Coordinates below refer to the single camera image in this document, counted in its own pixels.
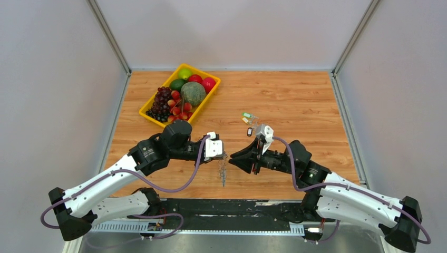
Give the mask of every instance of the cantaloupe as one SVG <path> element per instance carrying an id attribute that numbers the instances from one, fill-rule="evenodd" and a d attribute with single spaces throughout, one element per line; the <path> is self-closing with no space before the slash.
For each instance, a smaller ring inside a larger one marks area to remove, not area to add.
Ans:
<path id="1" fill-rule="evenodd" d="M 181 88 L 181 97 L 192 106 L 198 106 L 207 95 L 205 88 L 197 82 L 185 83 Z"/>

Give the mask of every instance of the metal floor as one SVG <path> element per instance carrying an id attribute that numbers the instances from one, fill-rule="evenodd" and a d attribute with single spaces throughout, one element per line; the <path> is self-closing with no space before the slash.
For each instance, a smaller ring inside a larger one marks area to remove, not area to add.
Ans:
<path id="1" fill-rule="evenodd" d="M 333 226 L 325 226 L 325 236 L 333 230 Z M 97 232 L 87 235 L 89 243 L 95 246 L 110 246 L 137 238 L 134 233 Z M 304 242 L 301 237 L 293 236 L 237 236 L 237 235 L 175 235 L 167 239 L 154 241 L 136 241 L 112 249 L 93 249 L 83 241 L 79 252 L 86 253 L 383 253 L 378 243 L 379 236 L 358 226 L 341 225 L 332 241 L 320 245 Z"/>

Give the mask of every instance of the robotic arm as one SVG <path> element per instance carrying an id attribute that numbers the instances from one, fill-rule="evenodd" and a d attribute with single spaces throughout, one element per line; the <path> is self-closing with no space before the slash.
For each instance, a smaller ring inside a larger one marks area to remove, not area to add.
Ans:
<path id="1" fill-rule="evenodd" d="M 229 163 L 247 173 L 258 174 L 263 167 L 292 174 L 295 176 L 295 188 L 306 192 L 301 204 L 304 215 L 359 225 L 383 236 L 398 249 L 416 251 L 420 228 L 414 220 L 419 225 L 422 221 L 417 200 L 408 196 L 400 200 L 349 182 L 312 161 L 312 154 L 298 140 L 288 145 L 294 161 L 291 164 L 288 149 L 284 153 L 268 150 L 274 139 L 287 144 L 273 137 L 271 127 L 260 125 L 256 129 L 255 140 L 245 149 L 232 154 Z M 317 238 L 313 235 L 312 239 L 321 239 L 321 236 L 321 233 Z"/>
<path id="2" fill-rule="evenodd" d="M 155 215 L 154 212 L 158 211 L 155 207 L 159 205 L 160 199 L 152 188 L 144 188 L 121 198 L 108 196 L 138 178 L 160 189 L 144 177 L 167 167 L 170 159 L 197 159 L 199 164 L 222 159 L 224 145 L 218 134 L 210 132 L 201 140 L 191 142 L 191 131 L 192 127 L 188 122 L 176 121 L 162 133 L 140 141 L 118 162 L 87 182 L 67 190 L 51 190 L 48 193 L 51 203 L 55 205 L 61 202 L 53 210 L 63 239 L 76 239 L 104 221 L 143 213 Z M 192 178 L 185 186 L 176 190 L 163 190 L 180 191 L 191 181 Z"/>

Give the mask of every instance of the white backdrop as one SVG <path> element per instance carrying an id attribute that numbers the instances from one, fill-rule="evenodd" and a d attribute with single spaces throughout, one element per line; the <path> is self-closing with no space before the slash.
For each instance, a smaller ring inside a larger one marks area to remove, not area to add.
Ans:
<path id="1" fill-rule="evenodd" d="M 133 69 L 331 69 L 369 2 L 98 0 Z"/>
<path id="2" fill-rule="evenodd" d="M 47 194 L 99 171 L 127 76 L 86 1 L 1 1 L 0 34 L 0 251 L 61 252 Z"/>
<path id="3" fill-rule="evenodd" d="M 420 202 L 433 244 L 419 253 L 447 238 L 446 13 L 446 1 L 382 1 L 339 76 L 370 186 Z"/>

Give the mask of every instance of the green apple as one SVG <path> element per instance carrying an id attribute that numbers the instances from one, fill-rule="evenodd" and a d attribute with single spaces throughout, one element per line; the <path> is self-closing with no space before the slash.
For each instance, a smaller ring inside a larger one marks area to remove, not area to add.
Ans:
<path id="1" fill-rule="evenodd" d="M 183 80 L 187 80 L 190 76 L 192 76 L 192 71 L 189 69 L 181 69 L 179 70 L 179 78 Z"/>

